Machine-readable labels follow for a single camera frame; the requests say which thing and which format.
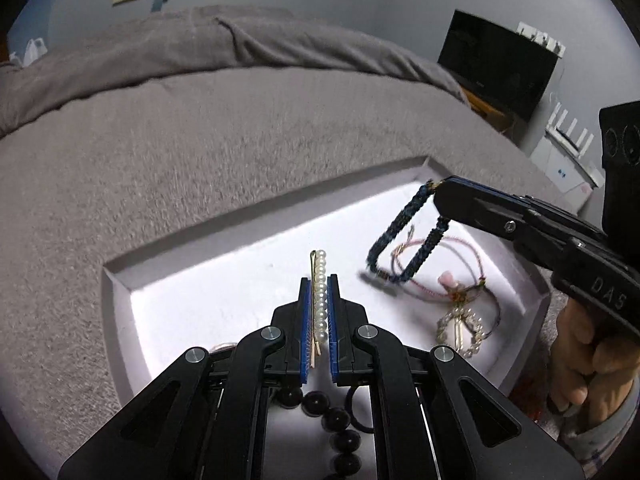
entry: white tray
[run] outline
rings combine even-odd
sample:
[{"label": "white tray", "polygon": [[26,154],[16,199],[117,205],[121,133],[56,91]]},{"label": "white tray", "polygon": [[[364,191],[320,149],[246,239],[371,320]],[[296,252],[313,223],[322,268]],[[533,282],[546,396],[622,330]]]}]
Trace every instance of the white tray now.
[{"label": "white tray", "polygon": [[[448,174],[424,158],[388,164],[229,213],[106,264],[104,334],[121,402],[142,390],[187,348],[237,342],[268,325],[275,307],[297,298],[300,277],[310,274],[313,249],[327,252],[327,273],[338,275],[341,295],[362,304],[370,322],[393,332],[405,345],[431,349],[446,306],[426,303],[415,295],[415,288],[410,290],[414,294],[403,290],[390,294],[363,280],[361,272],[372,243],[420,184]],[[437,216],[429,200],[412,222],[416,237],[425,237]],[[487,285],[500,301],[500,326],[469,362],[508,393],[540,331],[550,292],[536,267],[498,238],[455,222],[446,234],[477,248]],[[396,241],[405,239],[403,232]],[[388,267],[395,245],[382,254],[381,266]],[[451,247],[477,276],[473,253],[457,244]],[[412,254],[407,251],[402,256],[404,263]],[[444,247],[434,250],[417,277],[438,289],[436,279],[444,270],[465,283],[473,281],[470,269]],[[471,307],[485,323],[493,322],[495,307],[488,298]],[[331,384],[323,360],[304,389],[321,389],[336,405],[344,400],[344,389]],[[361,390],[354,410],[368,422],[368,392]],[[363,468],[354,478],[375,478],[372,436],[363,435],[358,454]],[[319,420],[300,410],[270,410],[265,480],[321,479],[330,472],[333,455]],[[288,464],[286,471],[283,463]]]}]

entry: dark blue braided bracelet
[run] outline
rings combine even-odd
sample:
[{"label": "dark blue braided bracelet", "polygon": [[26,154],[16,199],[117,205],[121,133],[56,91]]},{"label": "dark blue braided bracelet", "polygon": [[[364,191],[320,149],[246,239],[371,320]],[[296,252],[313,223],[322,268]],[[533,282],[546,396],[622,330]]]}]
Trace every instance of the dark blue braided bracelet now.
[{"label": "dark blue braided bracelet", "polygon": [[382,251],[384,251],[394,238],[398,236],[398,233],[405,228],[411,218],[420,211],[420,208],[422,208],[422,206],[427,202],[427,199],[436,191],[437,187],[438,184],[435,184],[433,180],[429,180],[426,184],[420,186],[420,189],[411,201],[404,206],[404,209],[402,209],[394,221],[391,222],[391,225],[386,228],[386,231],[382,236],[378,238],[376,243],[374,243],[370,248],[369,254],[367,255],[367,269],[379,278],[391,283],[408,282],[412,279],[414,274],[418,272],[420,266],[422,266],[425,260],[429,257],[436,245],[440,243],[440,240],[442,240],[445,231],[449,227],[449,219],[440,216],[436,227],[431,230],[427,239],[421,245],[420,249],[418,249],[417,253],[415,253],[414,257],[401,274],[391,274],[384,269],[378,268],[378,258]]}]

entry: black tv screen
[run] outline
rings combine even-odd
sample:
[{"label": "black tv screen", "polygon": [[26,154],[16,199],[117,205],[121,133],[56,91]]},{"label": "black tv screen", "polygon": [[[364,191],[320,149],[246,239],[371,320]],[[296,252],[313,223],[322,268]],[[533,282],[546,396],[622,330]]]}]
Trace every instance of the black tv screen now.
[{"label": "black tv screen", "polygon": [[458,82],[528,121],[558,56],[508,28],[456,10],[438,63]]}]

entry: gray wall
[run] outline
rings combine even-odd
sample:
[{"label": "gray wall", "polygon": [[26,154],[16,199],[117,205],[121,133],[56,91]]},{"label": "gray wall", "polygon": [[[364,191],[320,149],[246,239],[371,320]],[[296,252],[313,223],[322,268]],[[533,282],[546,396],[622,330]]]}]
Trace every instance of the gray wall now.
[{"label": "gray wall", "polygon": [[[112,7],[112,0],[30,0],[12,27],[11,50],[24,52],[29,38],[42,36],[49,46],[71,43],[113,23],[148,15],[151,0]],[[598,129],[598,110],[640,99],[640,48],[609,0],[169,0],[163,10],[210,4],[255,4],[286,7],[300,15],[394,41],[437,60],[455,9],[465,10],[515,29],[523,21],[548,32],[567,47],[524,136],[521,149],[530,153],[542,137],[557,96],[577,127]],[[599,166],[599,137],[588,157]],[[602,192],[582,212],[600,223]]]}]

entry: bed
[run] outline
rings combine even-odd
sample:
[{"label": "bed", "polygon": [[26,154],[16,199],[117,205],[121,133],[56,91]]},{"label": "bed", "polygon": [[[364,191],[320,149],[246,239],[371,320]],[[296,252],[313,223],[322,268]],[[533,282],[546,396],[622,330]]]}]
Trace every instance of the bed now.
[{"label": "bed", "polygon": [[0,137],[0,409],[50,478],[120,407],[105,262],[417,155],[566,208],[439,66],[277,9],[158,13],[3,64]]}]

